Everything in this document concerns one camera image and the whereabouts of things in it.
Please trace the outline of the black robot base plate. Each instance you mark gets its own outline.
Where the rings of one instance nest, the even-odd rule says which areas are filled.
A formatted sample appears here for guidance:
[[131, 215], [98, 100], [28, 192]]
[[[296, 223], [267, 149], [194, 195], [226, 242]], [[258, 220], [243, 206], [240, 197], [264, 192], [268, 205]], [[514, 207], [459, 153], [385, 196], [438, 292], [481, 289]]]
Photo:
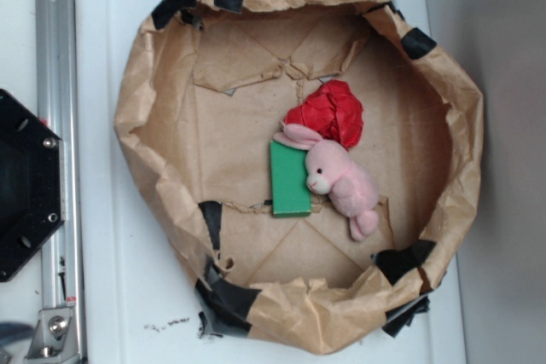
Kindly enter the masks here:
[[61, 139], [1, 90], [1, 282], [63, 223]]

